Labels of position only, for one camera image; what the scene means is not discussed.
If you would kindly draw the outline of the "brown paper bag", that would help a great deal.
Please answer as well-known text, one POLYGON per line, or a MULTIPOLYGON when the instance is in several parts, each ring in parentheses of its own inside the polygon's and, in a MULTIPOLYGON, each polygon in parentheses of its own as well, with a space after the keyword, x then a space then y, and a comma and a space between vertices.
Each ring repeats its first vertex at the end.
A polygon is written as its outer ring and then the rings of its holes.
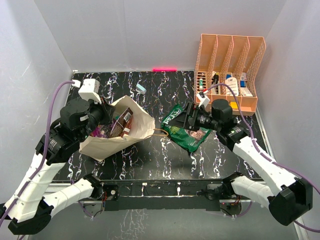
POLYGON ((137 102, 125 95, 111 104, 115 107, 114 116, 122 114, 127 108, 133 112, 129 132, 123 136, 102 138, 89 136, 80 143, 79 153, 89 156, 99 162, 119 151, 148 139, 155 135, 155 119, 151 117, 137 102))

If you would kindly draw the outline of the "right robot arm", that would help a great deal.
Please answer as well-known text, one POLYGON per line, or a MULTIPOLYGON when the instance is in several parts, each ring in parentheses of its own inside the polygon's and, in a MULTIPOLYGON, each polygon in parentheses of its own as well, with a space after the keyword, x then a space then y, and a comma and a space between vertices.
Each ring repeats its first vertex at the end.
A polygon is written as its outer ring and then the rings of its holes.
POLYGON ((247 197, 263 207, 280 224, 287 226, 313 208, 313 187, 304 178, 298 178, 259 147, 249 132, 238 124, 233 109, 225 99, 216 99, 211 112, 190 102, 184 109, 173 110, 167 123, 180 129, 197 131, 200 128, 216 132, 220 143, 245 160, 264 184, 250 180, 235 172, 223 179, 223 183, 210 194, 221 193, 233 199, 237 195, 247 197))

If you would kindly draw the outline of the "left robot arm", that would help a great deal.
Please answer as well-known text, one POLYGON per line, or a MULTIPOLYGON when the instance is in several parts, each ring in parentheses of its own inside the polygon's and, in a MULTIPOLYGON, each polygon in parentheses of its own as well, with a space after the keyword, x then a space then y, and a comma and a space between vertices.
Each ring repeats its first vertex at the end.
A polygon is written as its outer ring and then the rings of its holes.
POLYGON ((0 219, 9 220, 13 235, 35 235, 42 231, 52 217, 68 206, 104 194, 103 183, 88 174, 70 186, 45 195, 56 174, 70 157, 80 149, 98 125, 111 123, 115 107, 104 99, 73 99, 60 110, 35 148, 30 168, 14 195, 0 205, 0 219))

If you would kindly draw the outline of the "green chips bag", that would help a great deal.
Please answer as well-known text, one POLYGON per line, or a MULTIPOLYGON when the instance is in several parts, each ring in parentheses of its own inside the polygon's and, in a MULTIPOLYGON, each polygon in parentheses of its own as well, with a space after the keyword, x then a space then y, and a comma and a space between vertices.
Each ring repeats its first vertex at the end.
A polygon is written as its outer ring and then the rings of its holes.
POLYGON ((163 118, 161 128, 168 132, 168 136, 173 142, 187 150, 189 153, 193 153, 199 148, 201 143, 205 141, 212 131, 203 127, 198 131, 191 131, 169 125, 169 121, 177 117, 182 111, 183 108, 179 104, 176 104, 169 114, 163 118))

